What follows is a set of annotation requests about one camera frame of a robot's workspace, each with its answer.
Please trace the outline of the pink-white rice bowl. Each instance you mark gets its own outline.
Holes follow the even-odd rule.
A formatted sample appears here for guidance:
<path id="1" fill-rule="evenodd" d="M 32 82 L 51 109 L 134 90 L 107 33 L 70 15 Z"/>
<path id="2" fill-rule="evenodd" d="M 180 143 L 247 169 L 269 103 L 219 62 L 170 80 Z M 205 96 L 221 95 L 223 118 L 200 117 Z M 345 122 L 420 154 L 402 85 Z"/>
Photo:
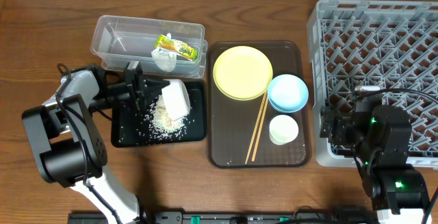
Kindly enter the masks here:
<path id="1" fill-rule="evenodd" d="M 180 79 L 168 79 L 162 88 L 162 97 L 169 117 L 175 121 L 190 113 L 190 99 L 185 84 Z"/>

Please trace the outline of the white tissue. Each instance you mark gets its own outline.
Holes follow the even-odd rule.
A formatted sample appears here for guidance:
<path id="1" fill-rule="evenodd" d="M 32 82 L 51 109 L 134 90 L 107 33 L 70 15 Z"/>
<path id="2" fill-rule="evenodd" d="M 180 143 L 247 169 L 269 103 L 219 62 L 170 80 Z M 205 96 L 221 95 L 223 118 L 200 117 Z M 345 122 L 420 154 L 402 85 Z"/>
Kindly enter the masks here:
<path id="1" fill-rule="evenodd" d="M 164 72 L 172 72 L 177 63 L 177 53 L 170 47 L 156 46 L 151 52 L 153 61 Z"/>

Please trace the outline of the green orange snack wrapper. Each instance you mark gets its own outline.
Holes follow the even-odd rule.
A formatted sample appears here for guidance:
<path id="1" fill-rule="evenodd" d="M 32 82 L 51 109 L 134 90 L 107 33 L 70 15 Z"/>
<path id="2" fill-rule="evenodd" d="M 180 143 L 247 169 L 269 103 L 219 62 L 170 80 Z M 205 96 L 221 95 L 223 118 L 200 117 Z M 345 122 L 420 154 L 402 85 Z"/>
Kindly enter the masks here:
<path id="1" fill-rule="evenodd" d="M 188 43 L 172 39 L 163 34 L 159 35 L 155 42 L 155 47 L 166 49 L 190 61 L 195 61 L 198 57 L 198 51 L 194 47 L 189 46 Z"/>

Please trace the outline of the pale green cup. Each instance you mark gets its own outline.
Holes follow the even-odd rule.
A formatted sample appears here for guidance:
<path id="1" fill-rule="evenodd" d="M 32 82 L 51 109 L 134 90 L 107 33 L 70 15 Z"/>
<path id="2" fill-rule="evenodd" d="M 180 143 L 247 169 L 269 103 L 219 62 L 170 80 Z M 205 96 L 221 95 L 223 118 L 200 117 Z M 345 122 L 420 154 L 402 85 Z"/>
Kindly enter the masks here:
<path id="1" fill-rule="evenodd" d="M 288 115 L 275 116 L 269 124 L 269 137 L 275 145 L 285 145 L 298 137 L 297 122 Z"/>

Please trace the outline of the light blue bowl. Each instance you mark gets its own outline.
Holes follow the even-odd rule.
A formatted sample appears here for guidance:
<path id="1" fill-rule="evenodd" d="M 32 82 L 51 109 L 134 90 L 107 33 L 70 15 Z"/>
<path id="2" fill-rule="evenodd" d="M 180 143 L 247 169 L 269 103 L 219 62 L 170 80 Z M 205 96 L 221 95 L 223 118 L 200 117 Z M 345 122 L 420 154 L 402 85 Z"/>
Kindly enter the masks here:
<path id="1" fill-rule="evenodd" d="M 268 100 L 276 111 L 293 113 L 306 106 L 309 90 L 306 83 L 295 75 L 278 75 L 268 86 Z"/>

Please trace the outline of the yellow plate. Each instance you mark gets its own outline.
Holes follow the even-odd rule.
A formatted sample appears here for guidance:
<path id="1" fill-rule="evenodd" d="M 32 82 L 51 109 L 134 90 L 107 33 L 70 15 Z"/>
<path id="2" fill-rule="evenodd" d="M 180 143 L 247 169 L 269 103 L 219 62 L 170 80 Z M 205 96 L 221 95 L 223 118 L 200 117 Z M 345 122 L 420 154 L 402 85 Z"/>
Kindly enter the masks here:
<path id="1" fill-rule="evenodd" d="M 236 46 L 216 59 L 213 79 L 221 93 L 238 101 L 256 99 L 265 93 L 273 78 L 271 61 L 260 50 Z"/>

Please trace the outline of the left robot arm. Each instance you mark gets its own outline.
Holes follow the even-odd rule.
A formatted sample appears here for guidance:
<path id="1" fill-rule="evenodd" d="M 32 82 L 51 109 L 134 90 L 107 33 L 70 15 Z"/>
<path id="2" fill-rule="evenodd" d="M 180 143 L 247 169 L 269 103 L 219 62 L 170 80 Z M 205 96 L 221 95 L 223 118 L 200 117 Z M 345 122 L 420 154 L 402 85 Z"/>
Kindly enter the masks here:
<path id="1" fill-rule="evenodd" d="M 108 223 L 147 223 L 138 198 L 111 174 L 92 115 L 124 105 L 144 114 L 170 82 L 145 77 L 138 61 L 128 63 L 125 74 L 113 84 L 107 76 L 115 72 L 97 64 L 70 70 L 59 63 L 57 69 L 61 79 L 54 95 L 22 113 L 40 176 L 82 194 Z"/>

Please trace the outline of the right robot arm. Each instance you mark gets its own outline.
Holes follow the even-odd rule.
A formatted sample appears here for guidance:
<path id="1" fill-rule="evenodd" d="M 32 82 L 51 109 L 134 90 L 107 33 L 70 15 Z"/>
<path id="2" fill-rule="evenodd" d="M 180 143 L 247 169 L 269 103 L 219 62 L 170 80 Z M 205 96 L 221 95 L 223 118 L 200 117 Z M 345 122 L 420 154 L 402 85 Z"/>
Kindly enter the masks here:
<path id="1" fill-rule="evenodd" d="M 348 145 L 379 223 L 430 223 L 436 198 L 407 162 L 412 126 L 402 108 L 378 104 L 352 113 L 322 112 L 320 137 Z"/>

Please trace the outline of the clear plastic waste bin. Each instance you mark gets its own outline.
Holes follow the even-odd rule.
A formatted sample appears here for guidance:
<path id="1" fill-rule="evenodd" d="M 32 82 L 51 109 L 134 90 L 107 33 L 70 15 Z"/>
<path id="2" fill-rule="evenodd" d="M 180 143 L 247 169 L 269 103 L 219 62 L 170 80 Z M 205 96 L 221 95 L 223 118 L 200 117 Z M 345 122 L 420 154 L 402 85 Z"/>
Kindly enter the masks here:
<path id="1" fill-rule="evenodd" d="M 176 67 L 164 72 L 153 61 L 151 52 L 159 35 L 180 40 L 198 51 L 195 61 L 177 55 Z M 123 71 L 131 61 L 138 61 L 149 75 L 201 79 L 205 73 L 208 43 L 205 28 L 198 23 L 165 21 L 127 16 L 101 16 L 94 31 L 91 52 L 102 59 L 102 67 Z"/>

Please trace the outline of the grey dishwasher rack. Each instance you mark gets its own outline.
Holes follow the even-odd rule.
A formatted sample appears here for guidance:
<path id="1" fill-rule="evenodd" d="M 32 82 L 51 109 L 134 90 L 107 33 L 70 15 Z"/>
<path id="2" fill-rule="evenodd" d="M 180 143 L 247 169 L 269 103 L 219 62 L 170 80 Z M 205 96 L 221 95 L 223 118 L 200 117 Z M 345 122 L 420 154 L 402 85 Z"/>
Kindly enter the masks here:
<path id="1" fill-rule="evenodd" d="M 317 162 L 354 166 L 349 148 L 320 137 L 320 110 L 349 112 L 357 86 L 379 86 L 385 89 L 383 103 L 409 113 L 409 163 L 437 168 L 437 4 L 320 0 L 307 35 Z"/>

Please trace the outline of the black plastic tray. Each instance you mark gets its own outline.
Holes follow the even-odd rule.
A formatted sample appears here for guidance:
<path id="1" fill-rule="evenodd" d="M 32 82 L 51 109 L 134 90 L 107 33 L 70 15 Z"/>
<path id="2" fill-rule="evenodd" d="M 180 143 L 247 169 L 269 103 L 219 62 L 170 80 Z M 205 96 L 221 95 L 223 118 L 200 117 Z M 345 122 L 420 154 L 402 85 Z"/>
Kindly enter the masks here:
<path id="1" fill-rule="evenodd" d="M 137 114 L 127 105 L 124 105 L 121 108 L 112 111 L 112 145 L 118 148 L 140 147 L 177 142 L 191 142 L 204 139 L 207 128 L 204 85 L 200 81 L 185 82 L 184 84 L 188 91 L 191 109 L 190 113 L 186 116 L 187 121 L 185 122 L 187 134 L 183 135 L 181 140 L 149 142 L 146 139 L 139 138 L 138 135 L 135 135 L 135 129 L 139 127 L 139 117 L 146 114 L 146 112 L 144 114 Z"/>

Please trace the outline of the spilled rice pile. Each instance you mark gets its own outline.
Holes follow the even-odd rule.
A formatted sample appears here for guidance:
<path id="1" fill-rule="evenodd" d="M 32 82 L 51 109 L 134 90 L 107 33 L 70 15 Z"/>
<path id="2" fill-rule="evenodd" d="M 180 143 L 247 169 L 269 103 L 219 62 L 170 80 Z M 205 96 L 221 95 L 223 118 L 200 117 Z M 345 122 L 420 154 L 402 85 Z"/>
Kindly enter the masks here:
<path id="1" fill-rule="evenodd" d="M 146 114 L 139 117 L 139 127 L 135 129 L 135 135 L 149 142 L 164 142 L 181 140 L 187 134 L 185 122 L 187 117 L 172 120 L 164 103 L 162 95 L 156 97 L 147 106 Z"/>

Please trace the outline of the brown serving tray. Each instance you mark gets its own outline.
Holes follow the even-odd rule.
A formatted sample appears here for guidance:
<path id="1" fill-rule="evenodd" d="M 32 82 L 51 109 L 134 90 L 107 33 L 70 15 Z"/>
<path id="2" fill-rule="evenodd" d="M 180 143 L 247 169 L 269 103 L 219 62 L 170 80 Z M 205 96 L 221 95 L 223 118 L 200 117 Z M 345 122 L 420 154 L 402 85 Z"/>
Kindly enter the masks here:
<path id="1" fill-rule="evenodd" d="M 303 108 L 290 116 L 297 122 L 298 137 L 285 145 L 275 145 L 269 137 L 270 121 L 280 113 L 270 104 L 266 110 L 263 130 L 255 161 L 251 161 L 253 147 L 245 164 L 246 154 L 253 134 L 257 115 L 263 97 L 249 101 L 238 101 L 219 91 L 213 79 L 213 67 L 218 56 L 236 46 L 254 47 L 263 52 L 271 61 L 274 76 L 292 74 L 303 79 L 301 54 L 290 41 L 259 42 L 218 42 L 208 56 L 209 62 L 209 121 L 208 157 L 210 162 L 221 169 L 300 167 L 311 157 L 309 115 Z"/>

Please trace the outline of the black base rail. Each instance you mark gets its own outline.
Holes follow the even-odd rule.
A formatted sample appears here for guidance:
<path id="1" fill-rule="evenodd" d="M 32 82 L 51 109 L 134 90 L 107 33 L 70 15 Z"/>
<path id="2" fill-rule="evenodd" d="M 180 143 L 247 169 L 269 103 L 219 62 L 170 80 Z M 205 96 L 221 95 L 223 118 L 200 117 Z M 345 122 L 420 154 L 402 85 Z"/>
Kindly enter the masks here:
<path id="1" fill-rule="evenodd" d="M 203 214 L 159 212 L 147 223 L 152 224 L 264 224 L 264 223 L 377 223 L 377 217 L 361 209 L 337 213 L 299 210 L 293 214 Z"/>

